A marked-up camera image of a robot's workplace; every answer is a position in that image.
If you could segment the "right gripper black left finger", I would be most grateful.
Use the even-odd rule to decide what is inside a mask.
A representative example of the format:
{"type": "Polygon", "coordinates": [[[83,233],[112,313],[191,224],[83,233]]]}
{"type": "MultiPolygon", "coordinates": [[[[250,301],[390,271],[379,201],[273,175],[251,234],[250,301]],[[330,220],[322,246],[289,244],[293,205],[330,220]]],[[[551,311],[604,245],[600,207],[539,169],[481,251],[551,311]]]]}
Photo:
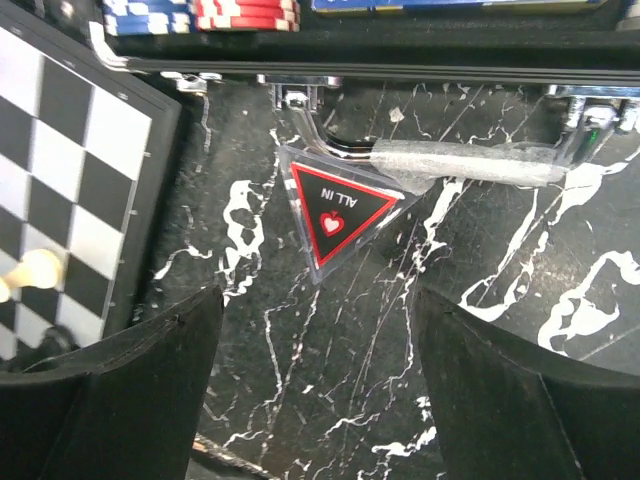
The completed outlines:
{"type": "Polygon", "coordinates": [[[98,343],[2,372],[2,478],[184,478],[223,311],[210,286],[98,343]]]}

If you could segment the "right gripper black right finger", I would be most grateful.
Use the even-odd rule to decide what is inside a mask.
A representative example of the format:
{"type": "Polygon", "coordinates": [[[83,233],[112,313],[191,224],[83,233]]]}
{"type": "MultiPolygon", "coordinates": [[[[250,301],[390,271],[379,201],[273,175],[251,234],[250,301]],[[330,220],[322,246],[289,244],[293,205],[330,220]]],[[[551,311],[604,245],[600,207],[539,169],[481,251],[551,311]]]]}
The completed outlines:
{"type": "Polygon", "coordinates": [[[555,354],[426,287],[413,319],[448,478],[638,478],[638,376],[555,354]]]}

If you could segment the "black white chess board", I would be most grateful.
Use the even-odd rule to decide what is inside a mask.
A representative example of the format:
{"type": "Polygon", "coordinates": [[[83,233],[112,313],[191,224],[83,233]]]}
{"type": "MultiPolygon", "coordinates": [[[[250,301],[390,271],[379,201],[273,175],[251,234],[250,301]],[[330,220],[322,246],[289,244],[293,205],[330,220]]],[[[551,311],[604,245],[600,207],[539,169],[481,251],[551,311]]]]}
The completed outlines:
{"type": "Polygon", "coordinates": [[[1,268],[47,249],[66,274],[1,306],[1,355],[54,326],[80,346],[131,322],[181,105],[10,2],[1,5],[1,268]]]}

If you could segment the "triangular all-in marker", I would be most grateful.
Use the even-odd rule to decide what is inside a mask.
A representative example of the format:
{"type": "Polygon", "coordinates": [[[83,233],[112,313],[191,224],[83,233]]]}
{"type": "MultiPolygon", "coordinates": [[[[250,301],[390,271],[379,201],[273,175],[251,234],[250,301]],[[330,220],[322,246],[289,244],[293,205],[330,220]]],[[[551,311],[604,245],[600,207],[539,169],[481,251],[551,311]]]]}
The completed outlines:
{"type": "Polygon", "coordinates": [[[314,284],[419,199],[371,167],[294,147],[277,156],[314,284]]]}

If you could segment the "black poker set case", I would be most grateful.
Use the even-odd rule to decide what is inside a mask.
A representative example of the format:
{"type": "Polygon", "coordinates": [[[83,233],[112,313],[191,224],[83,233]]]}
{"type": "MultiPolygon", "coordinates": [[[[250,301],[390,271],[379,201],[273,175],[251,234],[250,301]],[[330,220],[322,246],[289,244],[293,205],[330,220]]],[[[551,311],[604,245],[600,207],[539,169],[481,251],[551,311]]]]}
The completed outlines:
{"type": "Polygon", "coordinates": [[[120,36],[105,15],[89,25],[98,59],[114,71],[255,76],[278,92],[307,146],[368,164],[404,189],[440,177],[544,186],[590,161],[615,133],[639,126],[639,22],[620,2],[577,18],[473,11],[312,19],[298,32],[120,36]],[[320,88],[346,78],[541,85],[565,104],[552,144],[497,146],[327,136],[316,118],[320,88]]]}

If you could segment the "blue playing card deck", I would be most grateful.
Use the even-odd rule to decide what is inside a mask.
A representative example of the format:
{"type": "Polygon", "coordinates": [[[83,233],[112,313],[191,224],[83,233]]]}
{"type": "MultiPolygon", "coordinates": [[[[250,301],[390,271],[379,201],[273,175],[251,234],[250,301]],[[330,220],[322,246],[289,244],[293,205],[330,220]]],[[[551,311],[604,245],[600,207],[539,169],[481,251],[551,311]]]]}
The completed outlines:
{"type": "Polygon", "coordinates": [[[484,9],[523,14],[576,13],[599,8],[599,0],[313,0],[319,14],[421,12],[427,10],[484,9]]]}

